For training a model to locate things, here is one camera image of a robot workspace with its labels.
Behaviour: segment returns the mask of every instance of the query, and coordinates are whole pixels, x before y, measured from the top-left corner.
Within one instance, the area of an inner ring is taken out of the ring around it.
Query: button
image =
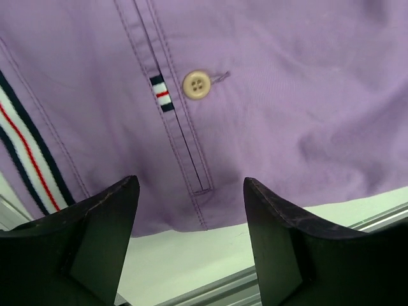
[[[211,89],[211,79],[204,71],[190,72],[183,81],[184,94],[193,100],[203,99]]]

